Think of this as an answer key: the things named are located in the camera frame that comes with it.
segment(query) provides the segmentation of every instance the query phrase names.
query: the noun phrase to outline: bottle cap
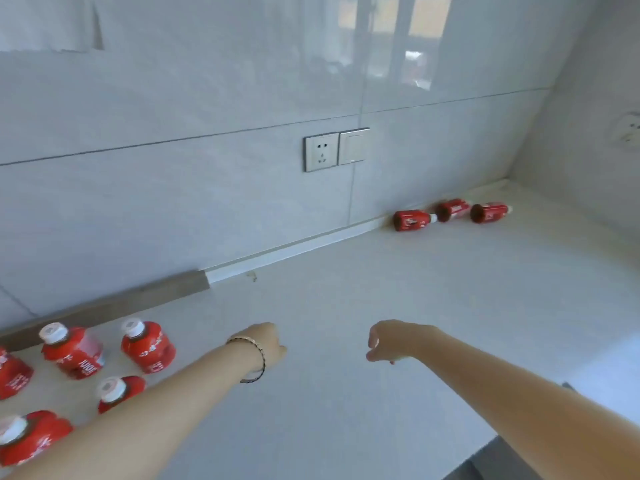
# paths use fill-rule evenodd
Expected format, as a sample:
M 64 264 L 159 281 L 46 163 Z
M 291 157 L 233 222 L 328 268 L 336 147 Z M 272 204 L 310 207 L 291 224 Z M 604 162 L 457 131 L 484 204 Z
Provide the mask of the bottle cap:
M 113 403 L 121 398 L 126 390 L 127 385 L 122 379 L 119 377 L 110 377 L 98 384 L 96 392 L 103 403 Z
M 39 335 L 40 338 L 44 340 L 44 343 L 51 345 L 67 338 L 68 333 L 69 330 L 67 327 L 62 325 L 62 323 L 55 322 L 44 326 L 40 330 Z
M 27 428 L 27 420 L 22 416 L 5 416 L 0 419 L 0 445 L 11 443 Z
M 127 337 L 133 339 L 139 336 L 145 330 L 145 323 L 139 318 L 130 318 L 122 324 L 122 331 Z

